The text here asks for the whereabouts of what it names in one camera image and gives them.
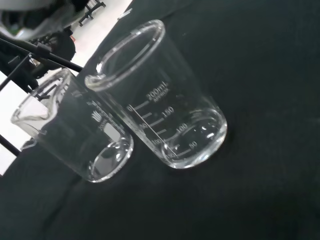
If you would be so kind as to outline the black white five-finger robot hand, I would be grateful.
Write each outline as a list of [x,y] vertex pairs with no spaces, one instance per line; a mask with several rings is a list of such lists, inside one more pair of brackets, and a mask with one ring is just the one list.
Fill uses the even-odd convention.
[[84,13],[87,0],[2,0],[0,34],[28,41],[63,31]]

